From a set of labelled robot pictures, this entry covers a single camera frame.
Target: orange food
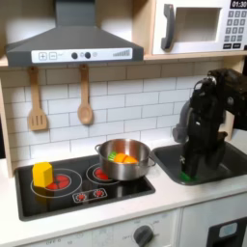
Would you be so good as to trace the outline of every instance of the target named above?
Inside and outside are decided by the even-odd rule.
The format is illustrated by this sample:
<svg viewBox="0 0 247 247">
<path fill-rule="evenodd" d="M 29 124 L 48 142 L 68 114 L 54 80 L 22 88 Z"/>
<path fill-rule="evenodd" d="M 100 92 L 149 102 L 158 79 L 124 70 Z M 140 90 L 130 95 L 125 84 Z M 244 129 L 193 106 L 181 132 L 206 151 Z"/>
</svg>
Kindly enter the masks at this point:
<svg viewBox="0 0 247 247">
<path fill-rule="evenodd" d="M 136 160 L 132 156 L 128 156 L 125 153 L 120 152 L 114 158 L 114 162 L 123 163 L 123 164 L 130 164 L 130 163 L 138 163 L 138 160 Z"/>
<path fill-rule="evenodd" d="M 125 164 L 129 164 L 129 163 L 138 163 L 138 160 L 136 160 L 134 157 L 132 156 L 127 156 L 125 158 L 125 160 L 123 161 L 123 163 Z"/>
<path fill-rule="evenodd" d="M 126 157 L 127 157 L 127 155 L 125 153 L 120 152 L 114 158 L 114 162 L 124 163 L 124 160 L 126 159 Z"/>
</svg>

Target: stove control panel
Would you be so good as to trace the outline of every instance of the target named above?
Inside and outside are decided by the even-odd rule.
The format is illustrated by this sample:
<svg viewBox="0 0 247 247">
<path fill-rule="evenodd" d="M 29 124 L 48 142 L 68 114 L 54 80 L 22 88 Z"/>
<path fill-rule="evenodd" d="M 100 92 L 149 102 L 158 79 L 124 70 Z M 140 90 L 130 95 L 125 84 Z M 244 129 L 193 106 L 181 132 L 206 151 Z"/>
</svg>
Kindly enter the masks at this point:
<svg viewBox="0 0 247 247">
<path fill-rule="evenodd" d="M 147 244 L 149 247 L 176 246 L 179 214 L 180 210 L 175 209 L 24 246 L 138 247 L 139 244 Z"/>
<path fill-rule="evenodd" d="M 32 50 L 33 64 L 130 60 L 132 48 Z"/>
</svg>

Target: white countertop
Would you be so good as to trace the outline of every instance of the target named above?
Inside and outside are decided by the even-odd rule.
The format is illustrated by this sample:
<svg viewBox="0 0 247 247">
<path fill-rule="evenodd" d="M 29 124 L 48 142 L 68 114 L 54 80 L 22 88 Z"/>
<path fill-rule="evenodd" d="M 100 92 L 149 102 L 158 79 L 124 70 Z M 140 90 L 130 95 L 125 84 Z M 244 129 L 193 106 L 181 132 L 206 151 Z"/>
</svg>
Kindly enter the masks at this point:
<svg viewBox="0 0 247 247">
<path fill-rule="evenodd" d="M 152 143 L 150 146 L 153 149 L 171 143 L 173 142 L 164 141 Z M 244 141 L 240 143 L 241 149 L 245 151 Z M 1 162 L 0 246 L 32 243 L 247 191 L 247 176 L 197 186 L 183 186 L 169 179 L 159 166 L 154 166 L 147 175 L 156 190 L 154 194 L 30 222 L 22 222 L 18 218 L 14 178 L 7 177 L 5 161 L 2 160 Z"/>
</svg>

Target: microwave keypad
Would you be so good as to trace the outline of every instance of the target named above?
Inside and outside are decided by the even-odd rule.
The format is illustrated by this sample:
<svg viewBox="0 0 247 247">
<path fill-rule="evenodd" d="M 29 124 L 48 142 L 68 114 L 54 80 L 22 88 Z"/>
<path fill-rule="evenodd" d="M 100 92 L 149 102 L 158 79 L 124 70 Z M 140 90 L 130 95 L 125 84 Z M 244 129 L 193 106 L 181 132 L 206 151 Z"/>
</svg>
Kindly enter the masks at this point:
<svg viewBox="0 0 247 247">
<path fill-rule="evenodd" d="M 223 49 L 238 49 L 243 41 L 247 11 L 229 11 Z"/>
</svg>

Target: wooden shelf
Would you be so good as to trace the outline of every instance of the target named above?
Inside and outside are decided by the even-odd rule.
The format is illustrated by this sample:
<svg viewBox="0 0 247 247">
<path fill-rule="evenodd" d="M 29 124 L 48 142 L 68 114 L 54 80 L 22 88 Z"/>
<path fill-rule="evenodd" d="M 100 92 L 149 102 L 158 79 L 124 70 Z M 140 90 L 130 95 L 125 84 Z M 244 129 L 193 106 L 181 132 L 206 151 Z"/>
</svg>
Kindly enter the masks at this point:
<svg viewBox="0 0 247 247">
<path fill-rule="evenodd" d="M 222 52 L 201 52 L 201 53 L 184 53 L 172 55 L 145 55 L 144 60 L 173 60 L 189 58 L 216 58 L 216 57 L 234 57 L 247 56 L 247 50 L 244 51 L 222 51 Z"/>
<path fill-rule="evenodd" d="M 6 56 L 3 56 L 0 58 L 0 67 L 7 67 L 8 66 L 8 60 Z"/>
</svg>

